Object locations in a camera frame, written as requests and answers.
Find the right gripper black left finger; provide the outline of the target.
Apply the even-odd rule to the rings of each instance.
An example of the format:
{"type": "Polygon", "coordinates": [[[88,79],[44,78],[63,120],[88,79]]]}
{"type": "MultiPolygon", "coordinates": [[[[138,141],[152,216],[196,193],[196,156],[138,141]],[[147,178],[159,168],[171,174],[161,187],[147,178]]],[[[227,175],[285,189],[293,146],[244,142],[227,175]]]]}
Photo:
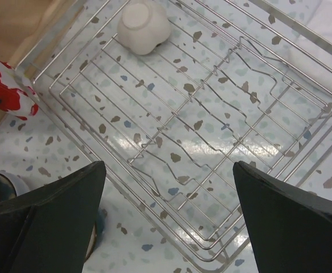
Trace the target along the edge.
{"type": "Polygon", "coordinates": [[[0,202],[0,272],[82,272],[105,178],[95,161],[0,202]]]}

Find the blue floral bowl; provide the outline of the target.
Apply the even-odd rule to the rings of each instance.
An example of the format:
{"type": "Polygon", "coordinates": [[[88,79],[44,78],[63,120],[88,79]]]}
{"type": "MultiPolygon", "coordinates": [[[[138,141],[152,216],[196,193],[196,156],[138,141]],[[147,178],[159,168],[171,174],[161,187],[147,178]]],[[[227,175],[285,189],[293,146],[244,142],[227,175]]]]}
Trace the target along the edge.
{"type": "Polygon", "coordinates": [[[0,202],[11,200],[29,191],[28,185],[20,177],[0,171],[0,202]]]}

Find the small white bowl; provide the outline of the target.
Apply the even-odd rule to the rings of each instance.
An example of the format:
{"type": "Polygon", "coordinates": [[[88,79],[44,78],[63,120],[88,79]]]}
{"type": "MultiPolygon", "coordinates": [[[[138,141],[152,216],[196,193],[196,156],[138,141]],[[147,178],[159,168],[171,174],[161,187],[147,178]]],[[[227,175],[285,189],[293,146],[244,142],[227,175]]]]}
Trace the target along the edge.
{"type": "Polygon", "coordinates": [[[150,54],[171,35],[165,8],[154,1],[132,1],[122,10],[117,40],[137,55],[150,54]]]}

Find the teal white dotted bowl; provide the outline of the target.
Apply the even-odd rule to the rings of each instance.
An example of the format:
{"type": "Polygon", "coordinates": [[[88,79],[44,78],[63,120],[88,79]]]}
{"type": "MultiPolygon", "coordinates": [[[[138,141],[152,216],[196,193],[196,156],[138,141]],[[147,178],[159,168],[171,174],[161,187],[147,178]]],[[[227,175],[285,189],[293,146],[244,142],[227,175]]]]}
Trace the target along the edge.
{"type": "Polygon", "coordinates": [[[104,237],[105,232],[105,222],[107,218],[107,211],[105,209],[99,209],[97,211],[97,216],[95,224],[93,226],[91,238],[87,248],[87,254],[85,260],[88,260],[92,253],[99,248],[104,237]]]}

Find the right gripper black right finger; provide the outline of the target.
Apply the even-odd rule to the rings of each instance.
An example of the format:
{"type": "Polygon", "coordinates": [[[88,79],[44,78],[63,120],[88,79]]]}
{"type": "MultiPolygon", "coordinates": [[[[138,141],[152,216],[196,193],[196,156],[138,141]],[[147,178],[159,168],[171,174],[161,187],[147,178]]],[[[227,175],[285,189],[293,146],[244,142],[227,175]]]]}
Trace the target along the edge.
{"type": "Polygon", "coordinates": [[[233,176],[259,272],[332,272],[332,201],[243,161],[233,176]]]}

